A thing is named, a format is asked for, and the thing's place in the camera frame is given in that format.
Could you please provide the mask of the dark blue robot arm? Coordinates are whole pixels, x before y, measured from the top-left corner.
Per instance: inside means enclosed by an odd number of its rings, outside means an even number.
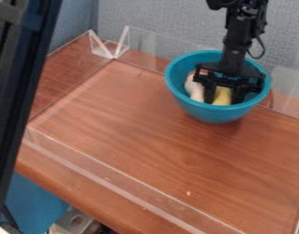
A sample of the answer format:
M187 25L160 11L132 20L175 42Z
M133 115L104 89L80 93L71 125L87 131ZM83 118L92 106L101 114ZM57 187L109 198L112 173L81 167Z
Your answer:
M250 53L266 27L268 0L205 0L226 10L222 50L176 57L164 81L181 109L197 120L242 118L270 91L270 75ZM0 216L22 132L63 0L0 0Z

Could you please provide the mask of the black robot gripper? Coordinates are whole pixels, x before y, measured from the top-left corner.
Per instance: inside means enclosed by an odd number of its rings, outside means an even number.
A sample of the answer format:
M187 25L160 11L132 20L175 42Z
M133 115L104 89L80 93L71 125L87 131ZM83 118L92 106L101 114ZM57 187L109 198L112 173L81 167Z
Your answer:
M211 104L219 86L232 89L231 103L242 103L250 91L259 92L263 73L246 66L246 56L264 54L260 35L264 33L268 0L207 0L211 10L226 9L226 35L220 58L196 63L192 80L204 86L204 102Z

